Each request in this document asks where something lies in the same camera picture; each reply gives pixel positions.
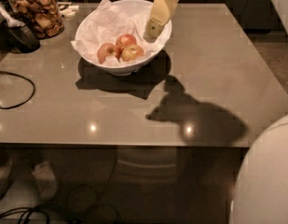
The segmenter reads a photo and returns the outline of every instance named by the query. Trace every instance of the white bowl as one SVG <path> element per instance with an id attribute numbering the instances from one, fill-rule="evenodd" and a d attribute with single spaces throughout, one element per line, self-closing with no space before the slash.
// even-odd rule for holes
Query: white bowl
<path id="1" fill-rule="evenodd" d="M 126 13 L 129 16 L 133 16 L 136 14 L 141 13 L 144 11 L 144 9 L 150 10 L 151 6 L 153 3 L 145 0 L 119 0 L 116 2 L 112 3 L 112 6 L 118 6 L 122 12 Z M 75 35 L 75 40 L 80 40 L 79 37 L 81 37 L 82 32 L 86 29 L 85 24 L 89 24 L 89 21 L 93 19 L 93 16 L 99 16 L 99 13 L 90 13 L 79 25 L 76 35 Z M 111 74 L 117 75 L 117 76 L 127 76 L 130 75 L 133 72 L 138 71 L 140 68 L 142 68 L 144 65 L 148 64 L 155 58 L 158 53 L 164 48 L 165 44 L 171 37 L 171 21 L 169 21 L 157 39 L 158 46 L 156 50 L 153 52 L 149 52 L 146 57 L 144 57 L 143 60 L 138 60 L 133 63 L 121 63 L 119 66 L 109 66 L 107 64 L 100 64 L 98 61 L 94 62 L 92 59 L 89 59 L 86 55 L 79 53 L 83 59 L 85 59 L 88 63 L 91 63 L 102 70 L 105 70 Z"/>

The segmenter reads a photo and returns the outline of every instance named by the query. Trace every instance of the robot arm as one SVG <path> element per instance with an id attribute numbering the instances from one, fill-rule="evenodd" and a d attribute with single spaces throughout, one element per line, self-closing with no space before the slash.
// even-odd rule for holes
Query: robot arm
<path id="1" fill-rule="evenodd" d="M 171 19 L 180 0 L 154 0 L 150 16 L 145 25 L 144 36 L 157 38 Z"/>

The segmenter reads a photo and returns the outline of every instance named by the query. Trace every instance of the bowl rim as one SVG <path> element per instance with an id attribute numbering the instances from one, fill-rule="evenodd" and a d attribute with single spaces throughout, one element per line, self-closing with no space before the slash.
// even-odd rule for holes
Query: bowl rim
<path id="1" fill-rule="evenodd" d="M 147 1 L 147 0 L 117 0 L 115 2 L 112 2 L 113 5 L 120 5 L 120 4 L 124 4 L 126 2 L 136 2 L 136 3 L 143 3 L 143 4 L 146 4 L 146 5 L 149 5 L 149 6 L 152 6 L 153 5 L 153 2 L 151 1 Z M 96 9 L 93 10 L 92 12 L 90 12 L 90 14 L 79 24 L 77 30 L 76 30 L 76 33 L 75 33 L 75 40 L 77 40 L 77 37 L 79 36 L 79 33 L 81 32 L 81 28 L 84 26 L 84 24 L 86 23 L 86 20 L 90 18 L 90 15 L 92 15 L 93 13 L 95 13 Z M 170 39 L 171 37 L 171 30 L 172 30 L 172 25 L 171 25 L 171 21 L 169 21 L 166 25 L 166 27 L 164 29 L 167 29 L 167 33 L 169 34 L 169 37 L 167 38 L 167 40 Z M 162 50 L 164 47 L 165 47 L 165 44 L 160 44 L 159 46 L 159 50 Z M 87 57 L 85 57 L 84 55 L 82 54 L 79 54 L 84 60 L 86 60 L 88 63 L 90 63 L 91 65 L 95 65 L 97 67 L 100 67 L 110 73 L 113 73 L 115 74 L 116 73 L 116 70 L 119 71 L 121 69 L 124 69 L 124 68 L 132 68 L 133 66 L 134 67 L 138 67 L 139 64 L 142 64 L 142 63 L 146 63 L 146 62 L 149 62 L 151 60 L 151 58 L 153 58 L 155 55 L 157 55 L 157 52 L 155 52 L 155 55 L 152 55 L 152 56 L 149 56 L 149 57 L 146 57 L 145 59 L 141 60 L 139 63 L 134 63 L 134 64 L 131 64 L 131 65 L 128 65 L 128 63 L 125 63 L 126 65 L 120 65 L 120 66 L 109 66 L 109 65 L 105 65 L 105 64 L 97 64 L 97 63 L 93 63 L 91 62 L 89 59 L 87 59 Z"/>

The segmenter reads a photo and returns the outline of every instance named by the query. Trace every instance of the jar of nuts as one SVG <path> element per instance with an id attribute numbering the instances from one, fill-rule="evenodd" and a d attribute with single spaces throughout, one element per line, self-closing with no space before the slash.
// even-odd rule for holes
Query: jar of nuts
<path id="1" fill-rule="evenodd" d="M 57 0 L 8 0 L 14 12 L 28 22 L 39 39 L 60 34 L 62 16 Z"/>

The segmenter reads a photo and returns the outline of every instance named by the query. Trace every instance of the shoe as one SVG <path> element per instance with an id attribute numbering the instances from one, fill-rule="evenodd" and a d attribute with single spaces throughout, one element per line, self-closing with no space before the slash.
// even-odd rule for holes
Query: shoe
<path id="1" fill-rule="evenodd" d="M 8 189 L 12 164 L 12 159 L 9 159 L 5 166 L 0 167 L 0 200 L 4 197 Z"/>
<path id="2" fill-rule="evenodd" d="M 44 202 L 51 200 L 57 192 L 57 180 L 48 161 L 37 164 L 32 171 L 39 191 L 40 199 Z"/>

